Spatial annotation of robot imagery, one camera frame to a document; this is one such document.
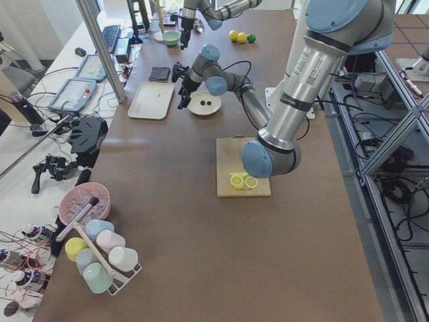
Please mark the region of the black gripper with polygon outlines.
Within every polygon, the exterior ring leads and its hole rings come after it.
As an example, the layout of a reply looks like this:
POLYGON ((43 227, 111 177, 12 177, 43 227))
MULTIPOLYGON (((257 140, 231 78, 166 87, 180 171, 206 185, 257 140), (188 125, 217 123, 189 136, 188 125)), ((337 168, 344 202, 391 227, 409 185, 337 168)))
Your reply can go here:
POLYGON ((194 29, 194 18, 185 17, 184 15, 182 15, 180 27, 181 27, 180 49, 184 50, 185 48, 188 47, 191 33, 192 33, 192 30, 194 29))
POLYGON ((178 105, 178 109, 184 109, 188 107, 188 104, 191 102, 190 94, 196 91, 199 86, 199 82, 195 82, 189 77, 184 77, 182 79, 182 84, 179 90, 180 103, 178 105))

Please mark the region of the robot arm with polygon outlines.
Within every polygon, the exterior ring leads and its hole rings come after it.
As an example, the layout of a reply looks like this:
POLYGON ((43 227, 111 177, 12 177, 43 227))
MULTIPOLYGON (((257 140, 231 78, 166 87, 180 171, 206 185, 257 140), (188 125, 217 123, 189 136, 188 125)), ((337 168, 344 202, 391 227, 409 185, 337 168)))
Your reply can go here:
POLYGON ((248 76, 220 67, 219 49, 207 44, 192 66, 173 66, 172 80, 181 82, 179 106, 186 108, 200 85, 214 96, 234 93, 258 130, 241 152, 245 171, 255 178, 289 173, 301 158, 296 132, 334 65, 348 55, 386 49, 394 15, 394 1, 309 1, 302 17, 306 29, 296 34, 304 44, 292 45, 300 54, 274 109, 259 98, 248 76))
POLYGON ((215 9, 207 0, 185 0, 180 15, 180 49, 188 47, 197 11, 201 12, 211 30, 217 30, 223 21, 238 17, 244 11, 254 9, 261 3, 262 0, 236 0, 215 9))

